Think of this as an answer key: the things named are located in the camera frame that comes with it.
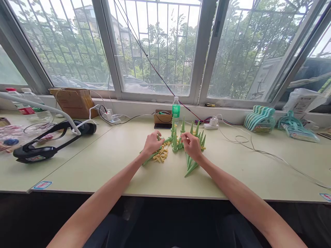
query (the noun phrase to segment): light green desk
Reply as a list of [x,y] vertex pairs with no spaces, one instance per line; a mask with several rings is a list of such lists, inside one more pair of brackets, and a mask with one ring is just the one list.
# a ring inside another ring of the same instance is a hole
[[[0,117],[6,117],[13,125],[31,125],[24,116],[17,112],[0,111]],[[65,118],[56,118],[55,122],[61,122]],[[26,193],[43,178],[69,161],[76,154],[95,142],[112,126],[105,123],[100,117],[95,120],[100,124],[94,135],[83,136],[77,141],[60,150],[53,158],[34,164],[23,164],[16,161],[12,154],[0,155],[0,192]],[[66,135],[56,141],[48,141],[45,146],[59,146],[70,140],[74,134],[67,132]]]
[[[115,126],[92,145],[74,156],[44,180],[52,184],[44,191],[94,193],[107,180],[130,163],[142,150],[146,136],[154,131],[152,120],[132,120]],[[231,140],[246,135],[222,125]],[[164,137],[170,130],[160,130]],[[327,202],[319,194],[331,190],[312,184],[305,177],[268,155],[227,141],[219,130],[205,130],[204,155],[221,169],[246,184],[265,200]],[[320,144],[290,139],[282,131],[252,134],[256,149],[274,153],[305,173],[331,185],[331,141]],[[198,168],[187,178],[184,150],[169,152],[164,164],[149,162],[141,167],[124,195],[226,199],[209,175]]]

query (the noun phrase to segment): water bottle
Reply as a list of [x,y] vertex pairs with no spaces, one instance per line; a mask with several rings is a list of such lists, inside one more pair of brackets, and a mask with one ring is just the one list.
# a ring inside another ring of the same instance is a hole
[[180,113],[180,105],[178,101],[178,96],[175,96],[175,100],[172,104],[172,117],[175,119],[175,124],[179,123],[179,113]]
[[[24,92],[23,94],[24,99],[45,105],[44,102],[40,99],[40,97],[38,97],[35,93],[33,93],[31,89],[26,88],[26,89],[22,89],[22,91]],[[40,121],[50,122],[53,119],[51,112],[49,112],[48,110],[34,106],[31,107],[35,111]]]
[[[22,94],[18,93],[15,88],[6,88],[6,91],[8,91],[8,94],[12,96],[23,98]],[[18,111],[20,111],[20,113],[24,115],[29,121],[35,122],[39,120],[34,110],[28,104],[20,103],[17,101],[12,102]]]

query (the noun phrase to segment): red label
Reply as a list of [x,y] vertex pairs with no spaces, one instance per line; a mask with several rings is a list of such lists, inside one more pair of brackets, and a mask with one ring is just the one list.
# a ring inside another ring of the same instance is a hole
[[23,115],[29,115],[29,114],[34,114],[34,110],[31,107],[28,108],[20,108],[19,111]]

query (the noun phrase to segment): smartphone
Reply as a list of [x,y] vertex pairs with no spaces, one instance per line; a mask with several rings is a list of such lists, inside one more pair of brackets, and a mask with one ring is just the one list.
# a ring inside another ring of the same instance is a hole
[[331,135],[330,135],[330,134],[318,133],[318,135],[321,135],[321,136],[323,136],[324,138],[327,138],[327,139],[331,140]]
[[168,123],[156,123],[154,129],[171,129],[172,124]]

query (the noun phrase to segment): white tube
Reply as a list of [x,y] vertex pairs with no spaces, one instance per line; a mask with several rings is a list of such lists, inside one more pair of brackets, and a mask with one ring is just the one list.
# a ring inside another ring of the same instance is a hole
[[23,98],[19,98],[19,97],[16,97],[16,96],[12,96],[12,95],[10,95],[8,93],[4,93],[4,92],[0,92],[0,98],[4,98],[4,99],[15,101],[15,102],[26,103],[30,106],[39,107],[41,109],[46,109],[46,110],[49,110],[51,112],[61,114],[68,120],[68,122],[70,123],[72,128],[76,131],[77,135],[81,135],[80,131],[76,127],[76,125],[73,122],[73,120],[71,119],[71,117],[67,113],[65,113],[61,110],[58,110],[56,108],[53,108],[53,107],[50,107],[50,106],[47,106],[47,105],[43,105],[43,104],[40,104],[40,103],[35,103],[35,102],[29,101],[29,100],[26,100],[26,99],[23,99]]

